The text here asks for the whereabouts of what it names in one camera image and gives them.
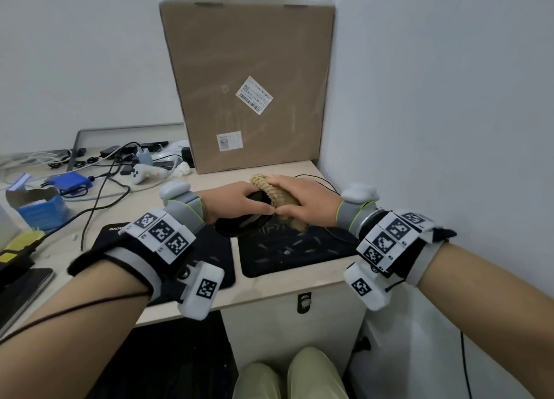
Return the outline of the person's left hand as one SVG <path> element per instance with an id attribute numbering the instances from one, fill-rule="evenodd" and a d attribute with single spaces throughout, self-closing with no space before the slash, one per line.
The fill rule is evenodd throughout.
<path id="1" fill-rule="evenodd" d="M 197 192 L 203 205 L 206 224 L 213 224 L 219 217 L 240 216 L 240 182 L 245 181 L 237 181 Z"/>

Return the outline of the person's right hand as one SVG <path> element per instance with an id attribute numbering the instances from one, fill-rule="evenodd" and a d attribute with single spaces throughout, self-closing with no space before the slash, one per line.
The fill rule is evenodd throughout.
<path id="1" fill-rule="evenodd" d="M 337 227 L 337 211 L 342 204 L 340 195 L 313 179 L 275 175 L 267 178 L 270 185 L 291 193 L 301 206 L 308 208 L 309 225 Z"/>

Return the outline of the black round dish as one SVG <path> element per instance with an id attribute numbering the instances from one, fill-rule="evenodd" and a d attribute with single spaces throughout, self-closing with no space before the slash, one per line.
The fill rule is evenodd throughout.
<path id="1" fill-rule="evenodd" d="M 261 190 L 242 196 L 241 199 L 250 199 L 266 205 L 271 205 L 270 197 Z M 228 238 L 237 238 L 257 232 L 266 225 L 273 217 L 273 214 L 244 214 L 238 217 L 219 217 L 212 224 L 212 227 L 219 235 Z"/>

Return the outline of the person's left forearm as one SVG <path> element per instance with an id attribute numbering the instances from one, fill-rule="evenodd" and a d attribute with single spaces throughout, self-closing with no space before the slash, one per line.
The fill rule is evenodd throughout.
<path id="1" fill-rule="evenodd" d="M 0 399 L 84 399 L 149 302 L 131 273 L 99 261 L 0 345 Z"/>

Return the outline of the person's right forearm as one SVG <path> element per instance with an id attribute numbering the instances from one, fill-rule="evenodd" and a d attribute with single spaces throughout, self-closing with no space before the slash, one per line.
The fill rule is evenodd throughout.
<path id="1" fill-rule="evenodd" d="M 452 243 L 427 244 L 408 282 L 535 399 L 554 399 L 554 299 Z"/>

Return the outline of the patterned black mouse pad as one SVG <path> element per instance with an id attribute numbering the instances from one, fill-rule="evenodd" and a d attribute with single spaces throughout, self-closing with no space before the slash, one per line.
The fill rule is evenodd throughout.
<path id="1" fill-rule="evenodd" d="M 309 226 L 300 233 L 273 222 L 238 238 L 240 266 L 248 278 L 356 256 L 357 245 L 357 239 L 340 228 Z"/>

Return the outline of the plain black mouse pad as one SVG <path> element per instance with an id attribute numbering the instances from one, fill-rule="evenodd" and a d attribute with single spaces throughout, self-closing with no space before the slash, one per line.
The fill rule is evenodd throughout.
<path id="1" fill-rule="evenodd" d="M 119 231 L 129 222 L 111 223 L 101 228 L 92 248 L 97 248 L 114 240 Z M 204 261 L 224 270 L 220 289 L 230 288 L 235 284 L 234 260 L 231 240 L 219 235 L 212 226 L 205 226 L 196 236 L 192 247 L 191 260 L 195 263 Z"/>

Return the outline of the white desk cabinet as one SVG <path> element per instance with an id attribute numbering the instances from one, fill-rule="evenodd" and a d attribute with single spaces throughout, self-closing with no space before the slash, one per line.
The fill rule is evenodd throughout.
<path id="1" fill-rule="evenodd" d="M 221 311 L 238 372 L 263 362 L 284 375 L 304 347 L 321 350 L 343 375 L 366 307 L 345 283 L 307 291 L 311 305 L 299 313 L 298 294 L 237 305 Z"/>

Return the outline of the white handheld controller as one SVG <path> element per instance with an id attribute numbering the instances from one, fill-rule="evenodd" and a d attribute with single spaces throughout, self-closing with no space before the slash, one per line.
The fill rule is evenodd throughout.
<path id="1" fill-rule="evenodd" d="M 152 177 L 165 179 L 170 176 L 170 171 L 154 165 L 136 164 L 133 166 L 130 176 L 132 184 L 139 185 Z"/>

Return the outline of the large brown cardboard box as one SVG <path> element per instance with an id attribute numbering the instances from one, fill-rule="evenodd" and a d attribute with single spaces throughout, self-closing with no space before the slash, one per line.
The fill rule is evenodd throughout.
<path id="1" fill-rule="evenodd" d="M 336 9 L 311 0 L 163 0 L 199 174 L 317 160 Z"/>

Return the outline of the grey framed flat panel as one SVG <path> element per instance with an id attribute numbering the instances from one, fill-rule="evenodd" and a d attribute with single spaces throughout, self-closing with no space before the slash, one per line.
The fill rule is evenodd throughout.
<path id="1" fill-rule="evenodd" d="M 106 148 L 129 142 L 174 142 L 184 139 L 188 139 L 188 133 L 183 122 L 82 129 L 76 134 L 72 147 L 72 156 L 66 171 L 70 172 L 73 170 L 77 159 L 76 154 L 80 148 Z"/>

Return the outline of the person's beige trouser legs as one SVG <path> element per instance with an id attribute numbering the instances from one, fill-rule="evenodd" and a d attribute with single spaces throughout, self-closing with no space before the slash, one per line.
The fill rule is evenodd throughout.
<path id="1" fill-rule="evenodd" d="M 286 386 L 270 366 L 253 362 L 239 374 L 232 399 L 349 399 L 349 396 L 329 358 L 315 347 L 305 347 L 288 367 Z"/>

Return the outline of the flat blue device box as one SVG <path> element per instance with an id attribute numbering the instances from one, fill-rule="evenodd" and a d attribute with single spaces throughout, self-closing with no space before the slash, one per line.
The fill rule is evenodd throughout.
<path id="1" fill-rule="evenodd" d="M 54 187 L 62 196 L 76 196 L 92 187 L 95 178 L 77 172 L 67 172 L 46 179 L 41 187 Z"/>

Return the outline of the open blue cardboard box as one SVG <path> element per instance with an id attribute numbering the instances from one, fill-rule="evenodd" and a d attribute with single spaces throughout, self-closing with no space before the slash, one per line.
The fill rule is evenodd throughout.
<path id="1" fill-rule="evenodd" d="M 5 197 L 9 206 L 32 229 L 52 231 L 69 219 L 69 207 L 55 187 L 7 190 Z"/>

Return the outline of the yellow and black tool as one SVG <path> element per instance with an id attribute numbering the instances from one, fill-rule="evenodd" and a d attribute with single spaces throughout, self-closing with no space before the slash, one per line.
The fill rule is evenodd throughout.
<path id="1" fill-rule="evenodd" d="M 0 264 L 7 264 L 13 260 L 19 252 L 29 247 L 33 242 L 45 236 L 42 230 L 29 230 L 15 236 L 4 248 L 0 249 Z"/>

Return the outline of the black tablet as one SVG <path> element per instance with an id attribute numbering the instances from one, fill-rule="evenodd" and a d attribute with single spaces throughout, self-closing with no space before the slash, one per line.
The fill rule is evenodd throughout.
<path id="1" fill-rule="evenodd" d="M 31 268 L 0 291 L 0 339 L 54 276 L 51 268 Z"/>

